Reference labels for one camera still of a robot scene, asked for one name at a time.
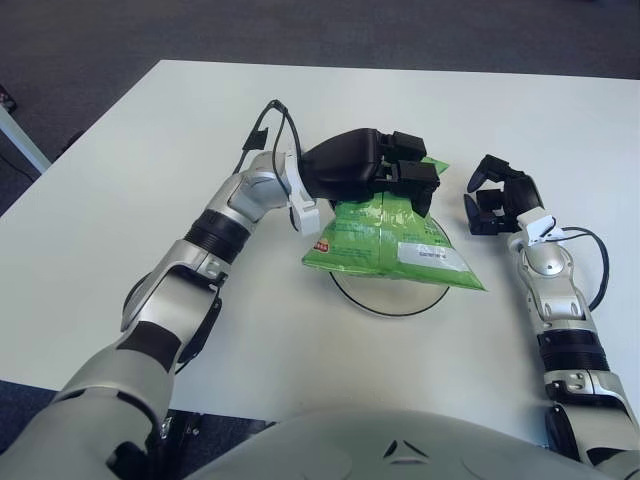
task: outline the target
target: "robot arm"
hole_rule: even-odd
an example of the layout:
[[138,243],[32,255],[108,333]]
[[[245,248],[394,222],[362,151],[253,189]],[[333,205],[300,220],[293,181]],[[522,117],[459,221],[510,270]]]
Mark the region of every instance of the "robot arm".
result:
[[[269,105],[288,115],[275,102]],[[261,118],[243,159],[264,146],[255,143],[266,138],[258,130]],[[121,338],[85,363],[0,457],[0,477],[153,478],[176,366],[204,346],[231,264],[260,219],[291,204],[296,226],[311,233],[320,228],[315,198],[366,200],[384,190],[411,198],[426,214],[439,180],[432,165],[419,163],[425,153],[422,139],[361,129],[305,156],[257,155],[250,168],[225,181],[185,237],[132,289]]]
[[[528,291],[545,389],[554,401],[545,419],[551,447],[614,477],[630,478],[640,469],[640,430],[591,316],[606,276],[601,295],[587,304],[573,283],[573,259],[562,246],[565,231],[544,210],[531,177],[487,155],[467,190],[487,179],[503,181],[504,190],[476,192],[477,204],[465,195],[469,226],[476,235],[513,232],[508,246]],[[500,208],[502,216],[494,212]]]

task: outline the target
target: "wire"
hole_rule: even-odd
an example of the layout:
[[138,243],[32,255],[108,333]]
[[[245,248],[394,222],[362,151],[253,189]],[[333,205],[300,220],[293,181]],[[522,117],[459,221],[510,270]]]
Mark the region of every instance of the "wire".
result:
[[5,157],[4,155],[0,155],[0,160],[2,160],[4,163],[9,165],[13,170],[18,172],[19,174],[21,174],[21,175],[25,176],[26,178],[28,178],[31,181],[31,183],[36,181],[36,179],[33,178],[31,175],[29,175],[27,172],[25,172],[24,170],[22,170],[21,168],[15,166],[13,163],[11,163],[9,160],[7,160],[7,157]]
[[184,370],[184,367],[186,367],[187,365],[189,365],[189,363],[191,362],[191,360],[193,360],[194,357],[191,357],[189,360],[187,360],[186,362],[184,362],[182,365],[180,365],[177,369],[176,369],[176,373],[174,373],[174,375],[179,374],[182,370]]
[[582,227],[564,227],[562,229],[565,232],[582,232],[580,235],[574,235],[573,237],[568,238],[558,238],[555,240],[547,240],[547,242],[563,242],[565,240],[573,240],[574,238],[580,237],[591,237],[598,244],[598,248],[600,249],[600,255],[602,256],[602,280],[600,280],[600,287],[598,288],[598,293],[594,297],[594,299],[589,304],[589,310],[592,312],[600,305],[604,295],[607,293],[607,286],[609,284],[609,252],[607,252],[607,246],[604,244],[602,239],[598,237],[595,233],[587,228]]
[[276,140],[273,142],[273,150],[271,151],[271,168],[273,168],[273,173],[276,176],[276,180],[282,187],[282,191],[284,192],[284,196],[288,199],[289,192],[287,191],[287,187],[285,187],[282,178],[280,178],[280,173],[278,173],[278,169],[276,168],[276,150],[278,149],[278,142],[280,142],[280,135],[282,135],[282,129],[284,128],[284,121],[286,120],[286,116],[282,114],[282,121],[280,122],[280,128],[278,129],[278,134],[276,135]]
[[[244,161],[247,158],[247,154],[249,153],[250,150],[253,149],[251,148],[252,145],[250,142],[250,140],[252,139],[252,135],[256,135],[259,132],[262,120],[270,110],[277,110],[278,112],[282,113],[282,120],[280,121],[278,134],[276,135],[276,139],[273,144],[273,151],[271,152],[271,167],[273,168],[273,173],[276,176],[276,180],[278,181],[278,184],[280,184],[282,191],[284,192],[285,196],[288,199],[290,192],[287,190],[287,187],[282,181],[282,177],[280,176],[280,173],[276,168],[276,150],[278,147],[278,142],[280,141],[280,136],[282,135],[282,130],[284,128],[285,120],[289,124],[289,129],[291,130],[291,135],[293,136],[293,142],[295,144],[295,149],[296,149],[296,160],[300,160],[300,158],[302,157],[302,147],[300,146],[300,137],[298,136],[298,130],[296,129],[296,124],[293,121],[293,118],[291,118],[291,115],[289,114],[289,109],[280,100],[277,100],[277,99],[271,100],[269,103],[267,103],[267,106],[264,107],[262,112],[260,112],[260,115],[258,115],[258,118],[256,119],[256,122],[254,123],[253,128],[251,129],[251,132],[249,133],[249,138],[247,139],[247,141],[245,142],[242,148],[242,155],[240,155],[240,160],[238,161],[238,164],[236,165],[236,167],[233,169],[233,173],[234,174],[240,173],[240,170],[242,169],[242,165],[244,164]],[[298,228],[296,227],[296,223],[293,218],[292,207],[289,207],[289,221],[291,222],[291,226],[293,227],[293,229],[297,232]]]

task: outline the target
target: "white label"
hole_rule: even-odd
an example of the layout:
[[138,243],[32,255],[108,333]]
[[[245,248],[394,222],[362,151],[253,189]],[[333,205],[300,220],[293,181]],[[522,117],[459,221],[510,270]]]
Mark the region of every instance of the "white label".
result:
[[398,261],[421,267],[468,272],[469,266],[453,248],[422,243],[398,243]]

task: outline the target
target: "snack bag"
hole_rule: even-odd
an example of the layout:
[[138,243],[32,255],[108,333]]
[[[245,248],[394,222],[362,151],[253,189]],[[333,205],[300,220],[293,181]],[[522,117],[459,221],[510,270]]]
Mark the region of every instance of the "snack bag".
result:
[[[438,174],[448,165],[426,157]],[[402,278],[484,290],[439,225],[411,200],[377,193],[368,202],[339,202],[336,218],[304,256],[307,266],[351,275]]]

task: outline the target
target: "white bracket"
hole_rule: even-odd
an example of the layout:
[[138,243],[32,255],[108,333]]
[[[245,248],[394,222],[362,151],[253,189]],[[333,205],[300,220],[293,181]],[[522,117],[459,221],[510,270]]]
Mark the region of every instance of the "white bracket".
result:
[[320,231],[320,210],[314,198],[304,188],[298,172],[298,159],[287,152],[284,156],[284,171],[291,187],[289,201],[293,211],[293,222],[303,236]]
[[532,208],[518,215],[517,220],[518,226],[522,229],[523,242],[528,246],[566,237],[564,231],[557,226],[556,219],[544,208]]

